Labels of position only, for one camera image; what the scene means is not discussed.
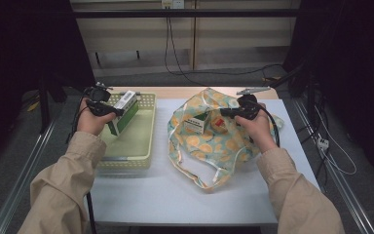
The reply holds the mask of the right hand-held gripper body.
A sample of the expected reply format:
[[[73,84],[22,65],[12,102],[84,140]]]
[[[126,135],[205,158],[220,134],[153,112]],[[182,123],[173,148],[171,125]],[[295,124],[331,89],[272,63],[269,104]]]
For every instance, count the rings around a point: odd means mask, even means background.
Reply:
[[[266,87],[263,88],[245,88],[242,91],[237,92],[240,97],[237,99],[240,105],[237,115],[244,117],[247,120],[253,120],[258,112],[262,110],[271,118],[271,114],[267,111],[265,107],[258,103],[255,93],[267,91]]]

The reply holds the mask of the white wall socket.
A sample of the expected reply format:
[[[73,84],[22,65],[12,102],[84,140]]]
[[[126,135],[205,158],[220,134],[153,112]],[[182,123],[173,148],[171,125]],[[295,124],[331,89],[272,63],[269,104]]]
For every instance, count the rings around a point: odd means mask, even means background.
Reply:
[[[161,0],[163,9],[184,9],[184,0]]]

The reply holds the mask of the person's right hand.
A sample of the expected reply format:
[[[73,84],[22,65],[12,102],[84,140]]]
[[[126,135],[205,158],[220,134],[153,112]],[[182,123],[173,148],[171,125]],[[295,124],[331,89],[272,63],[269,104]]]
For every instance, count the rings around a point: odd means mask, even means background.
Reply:
[[[271,136],[270,119],[265,111],[259,110],[253,120],[236,116],[235,121],[245,129],[253,139],[254,144],[259,147],[261,153],[278,147]]]

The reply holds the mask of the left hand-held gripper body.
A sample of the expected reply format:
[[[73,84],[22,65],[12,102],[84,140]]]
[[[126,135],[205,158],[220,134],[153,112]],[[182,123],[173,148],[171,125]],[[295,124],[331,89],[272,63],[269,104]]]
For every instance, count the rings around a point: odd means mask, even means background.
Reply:
[[[104,116],[113,112],[113,107],[106,104],[111,94],[103,84],[96,83],[94,87],[86,88],[85,97],[87,107],[93,115]]]

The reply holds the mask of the orange slice print tote bag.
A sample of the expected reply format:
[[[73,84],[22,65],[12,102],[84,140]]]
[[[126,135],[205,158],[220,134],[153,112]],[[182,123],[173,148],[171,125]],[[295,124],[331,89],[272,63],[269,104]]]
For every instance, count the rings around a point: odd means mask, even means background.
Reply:
[[[239,108],[237,98],[206,88],[187,99],[176,109],[168,121],[168,156],[172,164],[203,190],[210,191],[223,185],[241,165],[259,153],[251,137],[234,118],[222,116],[222,108]],[[208,113],[207,125],[203,134],[196,134],[184,128],[184,121],[197,115]],[[221,117],[228,132],[220,134],[210,125],[212,119]],[[215,168],[212,184],[183,166],[183,156],[207,163]]]

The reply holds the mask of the long white green medicine box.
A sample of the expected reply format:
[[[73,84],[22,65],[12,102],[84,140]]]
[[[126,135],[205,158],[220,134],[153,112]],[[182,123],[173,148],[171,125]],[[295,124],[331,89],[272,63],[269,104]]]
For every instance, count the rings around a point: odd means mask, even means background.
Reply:
[[[114,107],[124,111],[122,115],[108,123],[111,134],[118,136],[138,111],[138,99],[134,91],[126,91],[118,96],[114,95],[113,98],[115,99]]]

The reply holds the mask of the person's left hand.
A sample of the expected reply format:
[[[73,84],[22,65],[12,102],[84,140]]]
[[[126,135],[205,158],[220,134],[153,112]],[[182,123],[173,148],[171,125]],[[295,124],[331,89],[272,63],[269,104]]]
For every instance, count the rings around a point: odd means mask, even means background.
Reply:
[[[109,113],[104,116],[95,116],[89,110],[86,100],[87,99],[84,98],[80,104],[77,131],[98,136],[102,132],[104,126],[112,121],[116,115],[114,113]]]

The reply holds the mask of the long beige background desk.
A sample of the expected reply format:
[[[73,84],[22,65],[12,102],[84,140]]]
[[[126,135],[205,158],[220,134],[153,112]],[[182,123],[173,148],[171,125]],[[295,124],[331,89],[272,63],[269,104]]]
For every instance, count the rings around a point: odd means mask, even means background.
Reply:
[[[157,10],[161,0],[70,0],[78,10]],[[301,0],[184,0],[183,10],[297,10]],[[177,49],[188,53],[189,68],[204,64],[213,49],[268,48],[290,45],[295,18],[164,18],[78,19],[87,52],[162,51],[167,31]]]

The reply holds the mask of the square green white medicine box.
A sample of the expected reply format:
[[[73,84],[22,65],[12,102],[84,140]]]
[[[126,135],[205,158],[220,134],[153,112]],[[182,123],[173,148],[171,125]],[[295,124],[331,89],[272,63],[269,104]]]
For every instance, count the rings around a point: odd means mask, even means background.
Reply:
[[[184,121],[184,128],[196,134],[203,134],[206,129],[209,114],[203,113]]]

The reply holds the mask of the black stand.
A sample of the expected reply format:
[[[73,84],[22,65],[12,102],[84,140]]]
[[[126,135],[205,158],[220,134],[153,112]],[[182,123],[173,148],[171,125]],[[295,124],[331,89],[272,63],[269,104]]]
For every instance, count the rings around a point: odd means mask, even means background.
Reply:
[[[51,95],[55,102],[65,102],[66,92],[64,87],[71,87],[82,93],[87,87],[92,87],[95,79],[91,75],[89,78],[73,79],[71,77],[60,76],[55,73],[44,73],[39,78],[38,91],[41,109],[41,131],[45,132],[51,123],[51,114],[48,95]]]

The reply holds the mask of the aluminium floor rail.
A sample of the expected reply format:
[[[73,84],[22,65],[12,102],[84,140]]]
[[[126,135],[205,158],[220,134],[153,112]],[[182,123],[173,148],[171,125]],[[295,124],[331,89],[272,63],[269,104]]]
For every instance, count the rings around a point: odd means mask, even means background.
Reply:
[[[23,197],[25,190],[29,187],[32,174],[44,149],[52,136],[56,124],[56,120],[53,120],[45,131],[39,135],[28,159],[22,168],[22,171],[15,182],[15,185],[11,189],[7,199],[0,209],[0,234],[6,234],[8,227],[13,219],[13,216],[18,208],[18,205]]]
[[[327,173],[334,181],[334,184],[341,195],[347,209],[349,210],[360,234],[374,234],[374,226],[372,225],[368,214],[366,213],[363,205],[357,199],[354,191],[350,187],[348,181],[346,180],[347,173],[343,173],[342,170],[339,168],[337,163],[335,162],[333,156],[328,153],[325,154],[323,148],[321,148],[318,144],[320,140],[320,134],[315,134],[314,129],[308,119],[308,111],[303,104],[302,100],[294,99],[292,101],[293,105],[295,106],[301,120],[303,121],[305,127],[307,128],[310,139],[312,143],[315,145],[316,149],[318,150],[319,156],[323,165],[327,169]]]

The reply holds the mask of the pale yellow perforated plastic basket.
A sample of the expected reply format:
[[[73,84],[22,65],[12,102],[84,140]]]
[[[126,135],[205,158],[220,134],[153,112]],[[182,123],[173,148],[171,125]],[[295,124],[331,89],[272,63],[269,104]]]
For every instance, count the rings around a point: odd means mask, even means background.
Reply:
[[[156,95],[136,92],[138,110],[123,130],[113,135],[108,126],[100,134],[106,143],[98,163],[105,170],[145,170],[150,167],[155,122]]]

